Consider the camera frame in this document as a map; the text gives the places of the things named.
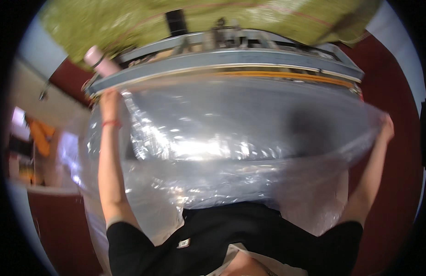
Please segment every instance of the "shirt logo patch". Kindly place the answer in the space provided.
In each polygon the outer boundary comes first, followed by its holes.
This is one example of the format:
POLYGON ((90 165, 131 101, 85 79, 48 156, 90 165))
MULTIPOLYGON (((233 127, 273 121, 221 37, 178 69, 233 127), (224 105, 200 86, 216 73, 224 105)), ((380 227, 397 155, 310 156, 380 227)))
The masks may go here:
POLYGON ((180 241, 176 248, 184 248, 190 245, 190 238, 180 241))

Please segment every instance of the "pink bottle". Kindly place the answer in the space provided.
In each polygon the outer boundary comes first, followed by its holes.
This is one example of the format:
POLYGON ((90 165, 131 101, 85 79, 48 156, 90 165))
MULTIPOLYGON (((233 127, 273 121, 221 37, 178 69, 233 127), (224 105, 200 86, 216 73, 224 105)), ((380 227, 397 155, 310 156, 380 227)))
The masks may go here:
POLYGON ((104 53, 98 49, 98 46, 93 46, 84 55, 84 61, 95 69, 103 78, 121 71, 121 67, 108 58, 104 57, 104 53))

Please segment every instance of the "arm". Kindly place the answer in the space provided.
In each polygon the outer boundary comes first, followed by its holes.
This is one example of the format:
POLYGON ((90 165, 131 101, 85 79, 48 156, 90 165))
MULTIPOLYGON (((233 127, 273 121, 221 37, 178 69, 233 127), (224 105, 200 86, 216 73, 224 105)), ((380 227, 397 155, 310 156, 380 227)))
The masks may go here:
MULTIPOLYGON (((107 90, 100 100, 103 122, 118 120, 119 93, 107 90)), ((98 186, 105 223, 109 226, 115 221, 125 221, 139 228, 133 211, 125 195, 124 179, 119 160, 118 130, 114 124, 102 128, 99 154, 98 186)))
POLYGON ((362 226, 376 198, 382 179, 383 165, 389 141, 394 136, 394 125, 389 115, 384 119, 382 130, 376 138, 376 143, 360 179, 359 185, 348 200, 339 223, 354 220, 362 226))

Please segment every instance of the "red line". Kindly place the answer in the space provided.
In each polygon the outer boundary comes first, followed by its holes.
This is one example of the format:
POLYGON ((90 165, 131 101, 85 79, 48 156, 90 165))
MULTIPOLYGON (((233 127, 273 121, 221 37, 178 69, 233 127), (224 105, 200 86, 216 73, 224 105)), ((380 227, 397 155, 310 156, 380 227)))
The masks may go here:
MULTIPOLYGON (((326 25, 328 27, 332 27, 333 25, 329 22, 326 22, 324 20, 318 19, 312 15, 308 15, 308 14, 304 14, 302 12, 299 11, 294 11, 291 9, 287 9, 287 8, 281 8, 281 7, 271 7, 268 5, 256 5, 256 4, 252 4, 252 3, 243 3, 243 2, 236 2, 236 3, 209 3, 209 4, 200 4, 200 5, 189 5, 186 7, 182 7, 182 8, 177 8, 177 9, 173 9, 171 11, 174 10, 178 10, 178 9, 189 9, 189 8, 202 8, 202 7, 211 7, 211 6, 248 6, 248 7, 255 7, 255 8, 266 8, 266 9, 271 9, 271 10, 275 10, 275 11, 281 11, 281 12, 286 12, 286 13, 290 13, 290 14, 294 14, 294 15, 298 15, 298 16, 302 16, 305 18, 308 18, 310 20, 316 21, 318 23, 321 23, 323 25, 326 25)), ((166 11, 166 12, 161 12, 159 14, 155 14, 153 16, 150 16, 146 19, 143 19, 141 21, 139 21, 136 25, 134 25, 133 27, 131 27, 130 29, 128 29, 126 32, 124 32, 123 34, 121 34, 117 39, 115 39, 115 41, 113 41, 109 46, 106 47, 106 49, 110 49, 111 46, 115 43, 117 43, 121 38, 125 37, 128 33, 130 33, 132 30, 134 30, 135 28, 137 28, 139 25, 145 23, 146 21, 153 19, 157 16, 161 16, 167 12, 170 11, 166 11)))

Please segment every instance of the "red string bracelet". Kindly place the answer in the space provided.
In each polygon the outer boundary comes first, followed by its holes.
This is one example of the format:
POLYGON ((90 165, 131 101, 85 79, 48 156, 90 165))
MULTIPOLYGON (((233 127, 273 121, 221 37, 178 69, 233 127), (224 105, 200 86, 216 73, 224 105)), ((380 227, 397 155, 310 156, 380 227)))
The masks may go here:
POLYGON ((102 127, 104 127, 106 124, 114 124, 117 127, 121 128, 122 124, 118 120, 109 120, 102 123, 102 127))

